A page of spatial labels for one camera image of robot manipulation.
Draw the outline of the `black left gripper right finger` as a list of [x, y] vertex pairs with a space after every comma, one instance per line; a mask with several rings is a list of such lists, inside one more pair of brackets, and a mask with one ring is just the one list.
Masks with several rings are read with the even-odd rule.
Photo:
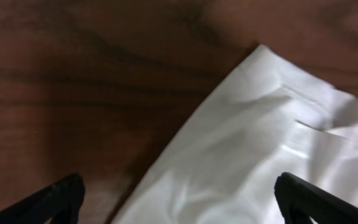
[[289, 173], [276, 180], [274, 194], [286, 224], [358, 224], [358, 208]]

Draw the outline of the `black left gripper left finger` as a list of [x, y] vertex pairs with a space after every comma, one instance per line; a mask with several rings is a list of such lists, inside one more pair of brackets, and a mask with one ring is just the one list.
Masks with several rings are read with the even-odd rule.
[[79, 174], [70, 174], [0, 211], [0, 223], [77, 224], [85, 197], [85, 185]]

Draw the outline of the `white Puma t-shirt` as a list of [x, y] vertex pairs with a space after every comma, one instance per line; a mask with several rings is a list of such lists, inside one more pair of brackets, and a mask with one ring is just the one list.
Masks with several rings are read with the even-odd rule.
[[114, 223], [283, 223], [290, 172], [358, 207], [358, 99], [258, 46], [197, 108]]

